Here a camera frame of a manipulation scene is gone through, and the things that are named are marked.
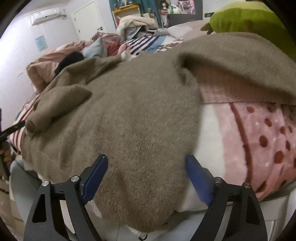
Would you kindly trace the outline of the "tan quilted duvet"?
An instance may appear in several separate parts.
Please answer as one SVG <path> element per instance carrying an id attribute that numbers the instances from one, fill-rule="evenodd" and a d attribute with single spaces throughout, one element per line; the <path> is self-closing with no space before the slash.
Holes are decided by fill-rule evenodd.
<path id="1" fill-rule="evenodd" d="M 36 93 L 41 93 L 55 76 L 55 69 L 59 63 L 70 53 L 82 52 L 92 44 L 90 41 L 79 41 L 64 44 L 37 60 L 31 62 L 27 67 L 27 75 L 35 87 Z"/>

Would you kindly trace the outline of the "white door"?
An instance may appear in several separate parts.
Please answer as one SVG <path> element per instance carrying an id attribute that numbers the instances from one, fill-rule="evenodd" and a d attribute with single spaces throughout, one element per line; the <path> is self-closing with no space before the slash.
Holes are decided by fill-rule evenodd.
<path id="1" fill-rule="evenodd" d="M 97 32 L 103 32 L 104 23 L 95 1 L 76 9 L 71 14 L 75 30 L 80 40 L 90 41 Z"/>

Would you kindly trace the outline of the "green plush toy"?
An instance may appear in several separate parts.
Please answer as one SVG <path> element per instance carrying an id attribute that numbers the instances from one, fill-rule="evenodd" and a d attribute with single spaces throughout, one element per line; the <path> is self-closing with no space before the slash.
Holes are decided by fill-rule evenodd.
<path id="1" fill-rule="evenodd" d="M 246 32 L 269 40 L 295 60 L 295 42 L 279 17 L 261 1 L 236 1 L 230 3 L 211 17 L 200 28 L 207 34 Z"/>

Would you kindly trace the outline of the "dark bookshelf with items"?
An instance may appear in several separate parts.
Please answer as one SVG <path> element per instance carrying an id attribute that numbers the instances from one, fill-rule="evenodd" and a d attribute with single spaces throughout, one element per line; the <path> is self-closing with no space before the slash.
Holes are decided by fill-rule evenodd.
<path id="1" fill-rule="evenodd" d="M 165 28 L 203 20 L 203 1 L 157 1 L 159 14 Z"/>

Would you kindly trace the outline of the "pink satin pillow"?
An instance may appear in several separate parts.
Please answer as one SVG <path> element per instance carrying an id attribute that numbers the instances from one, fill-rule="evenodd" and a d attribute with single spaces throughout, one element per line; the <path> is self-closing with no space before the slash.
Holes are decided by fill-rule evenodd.
<path id="1" fill-rule="evenodd" d="M 95 42 L 98 38 L 102 38 L 102 40 L 105 42 L 107 56 L 115 56 L 118 54 L 119 47 L 123 42 L 123 39 L 120 35 L 114 33 L 97 32 L 90 40 Z"/>

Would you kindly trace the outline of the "pink ribbed bed sheet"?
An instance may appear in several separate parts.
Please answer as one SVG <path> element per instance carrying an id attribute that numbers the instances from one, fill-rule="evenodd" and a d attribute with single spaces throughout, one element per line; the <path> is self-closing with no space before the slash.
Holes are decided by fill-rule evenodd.
<path id="1" fill-rule="evenodd" d="M 169 27 L 167 33 L 178 41 L 188 41 L 215 32 L 210 28 L 209 20 L 197 20 Z"/>

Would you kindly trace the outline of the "white air conditioner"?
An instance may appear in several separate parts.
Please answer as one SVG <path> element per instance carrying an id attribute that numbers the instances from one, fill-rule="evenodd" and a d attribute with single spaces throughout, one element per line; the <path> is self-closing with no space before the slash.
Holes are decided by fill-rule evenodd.
<path id="1" fill-rule="evenodd" d="M 45 9 L 45 10 L 41 10 L 33 13 L 30 17 L 30 22 L 31 22 L 31 25 L 34 26 L 58 17 L 62 17 L 62 18 L 67 17 L 65 10 L 60 9 L 58 7 L 50 8 L 50 9 Z"/>

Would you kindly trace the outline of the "beige clothes pile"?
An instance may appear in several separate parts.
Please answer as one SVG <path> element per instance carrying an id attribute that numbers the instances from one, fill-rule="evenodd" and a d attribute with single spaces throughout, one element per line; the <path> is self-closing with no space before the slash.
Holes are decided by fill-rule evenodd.
<path id="1" fill-rule="evenodd" d="M 116 28 L 116 33 L 125 39 L 125 30 L 127 28 L 142 27 L 146 30 L 157 30 L 159 28 L 158 22 L 153 18 L 145 18 L 142 16 L 128 15 L 119 20 L 119 25 Z"/>

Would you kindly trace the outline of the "light blue garment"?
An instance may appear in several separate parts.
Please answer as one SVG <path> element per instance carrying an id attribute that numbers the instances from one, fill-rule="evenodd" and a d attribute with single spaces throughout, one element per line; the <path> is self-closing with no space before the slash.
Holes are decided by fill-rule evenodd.
<path id="1" fill-rule="evenodd" d="M 106 58 L 107 47 L 102 37 L 98 38 L 86 50 L 84 50 L 83 56 L 85 59 L 92 58 L 92 57 Z"/>

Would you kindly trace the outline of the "blue wall poster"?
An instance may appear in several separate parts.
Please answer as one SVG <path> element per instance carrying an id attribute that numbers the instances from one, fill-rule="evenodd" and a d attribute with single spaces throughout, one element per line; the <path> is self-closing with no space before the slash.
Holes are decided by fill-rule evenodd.
<path id="1" fill-rule="evenodd" d="M 44 35 L 37 37 L 35 39 L 35 42 L 36 42 L 36 45 L 37 45 L 37 48 L 38 48 L 39 52 L 44 51 L 45 49 L 48 48 L 48 45 L 47 45 L 47 42 L 46 42 L 46 39 L 45 39 Z"/>

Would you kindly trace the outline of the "black garment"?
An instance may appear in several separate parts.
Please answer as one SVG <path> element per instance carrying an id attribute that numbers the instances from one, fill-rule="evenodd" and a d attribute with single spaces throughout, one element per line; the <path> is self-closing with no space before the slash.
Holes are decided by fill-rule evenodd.
<path id="1" fill-rule="evenodd" d="M 57 66 L 55 69 L 55 76 L 59 75 L 59 73 L 69 65 L 75 64 L 77 62 L 83 61 L 84 55 L 81 52 L 74 51 L 68 54 Z"/>

